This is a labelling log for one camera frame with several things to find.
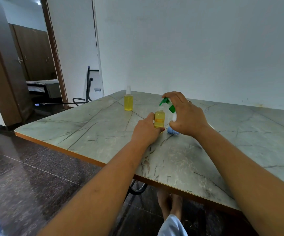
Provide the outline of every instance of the brown table edge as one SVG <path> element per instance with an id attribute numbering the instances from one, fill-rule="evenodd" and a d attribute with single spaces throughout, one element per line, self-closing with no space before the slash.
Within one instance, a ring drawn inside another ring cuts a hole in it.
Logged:
<path id="1" fill-rule="evenodd" d="M 32 138 L 32 137 L 29 137 L 29 136 L 21 134 L 19 132 L 15 132 L 15 135 L 20 137 L 20 138 L 26 139 L 28 141 L 37 143 L 39 145 L 48 147 L 48 148 L 53 149 L 55 151 L 58 151 L 58 152 L 66 154 L 66 155 L 78 158 L 80 160 L 89 162 L 91 164 L 97 165 L 99 167 L 104 167 L 106 165 L 106 163 L 94 160 L 92 158 L 80 155 L 80 154 L 78 154 L 76 152 L 69 151 L 67 149 L 64 149 L 64 148 L 61 148 L 61 147 L 58 147 L 58 146 L 54 146 L 54 145 L 52 145 L 50 143 L 46 143 L 44 141 L 41 141 L 41 140 L 38 140 L 38 139 L 35 139 L 35 138 Z M 146 178 L 146 177 L 142 177 L 142 176 L 139 176 L 139 175 L 136 175 L 136 174 L 134 175 L 133 178 L 138 180 L 138 181 L 140 181 L 140 182 L 146 183 L 148 185 L 151 185 L 151 186 L 163 189 L 163 190 L 165 190 L 167 192 L 170 192 L 170 193 L 173 193 L 173 194 L 177 194 L 177 195 L 180 195 L 182 197 L 185 197 L 185 198 L 188 198 L 190 200 L 193 200 L 195 202 L 204 204 L 204 205 L 209 206 L 211 208 L 214 208 L 216 210 L 220 210 L 220 211 L 226 212 L 228 214 L 232 214 L 232 215 L 243 216 L 243 213 L 240 210 L 228 207 L 226 205 L 222 205 L 220 203 L 217 203 L 215 201 L 212 201 L 212 200 L 200 197 L 198 195 L 191 194 L 190 192 L 183 191 L 183 190 L 177 189 L 175 187 L 168 186 L 168 185 L 165 185 L 163 183 L 160 183 L 160 182 L 157 182 L 157 181 L 154 181 L 152 179 L 149 179 L 149 178 Z"/>

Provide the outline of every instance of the person's right arm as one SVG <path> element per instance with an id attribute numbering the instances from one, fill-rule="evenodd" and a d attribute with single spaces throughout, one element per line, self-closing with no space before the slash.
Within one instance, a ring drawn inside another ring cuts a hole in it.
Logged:
<path id="1" fill-rule="evenodd" d="M 211 128 L 201 108 L 180 92 L 165 93 L 177 112 L 173 130 L 194 137 L 207 152 L 236 202 L 261 236 L 284 235 L 284 182 Z"/>

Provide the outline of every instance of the bottle label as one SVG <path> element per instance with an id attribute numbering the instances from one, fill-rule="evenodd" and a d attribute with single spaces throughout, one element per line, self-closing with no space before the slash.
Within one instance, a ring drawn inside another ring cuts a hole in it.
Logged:
<path id="1" fill-rule="evenodd" d="M 155 121 L 155 122 L 164 122 L 165 119 L 158 119 L 158 118 L 156 118 L 154 121 Z"/>

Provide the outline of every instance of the bare foot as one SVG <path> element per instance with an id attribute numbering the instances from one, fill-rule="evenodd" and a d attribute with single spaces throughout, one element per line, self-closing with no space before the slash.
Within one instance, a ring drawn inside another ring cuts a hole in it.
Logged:
<path id="1" fill-rule="evenodd" d="M 181 220 L 182 214 L 182 197 L 176 194 L 172 194 L 172 206 L 170 214 L 176 215 L 179 220 Z"/>
<path id="2" fill-rule="evenodd" d="M 157 192 L 157 199 L 158 199 L 158 204 L 160 205 L 160 208 L 161 208 L 162 213 L 163 213 L 163 218 L 164 218 L 164 221 L 165 221 L 170 214 L 171 197 L 167 192 L 165 192 L 163 190 L 159 190 Z"/>

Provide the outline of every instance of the purple rubber cap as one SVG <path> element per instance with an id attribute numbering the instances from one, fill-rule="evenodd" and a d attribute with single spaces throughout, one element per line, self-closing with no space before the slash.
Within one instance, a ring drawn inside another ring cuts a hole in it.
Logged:
<path id="1" fill-rule="evenodd" d="M 171 127 L 168 127 L 167 128 L 167 132 L 170 133 L 170 134 L 176 134 L 176 135 L 179 135 L 179 132 L 173 130 Z"/>

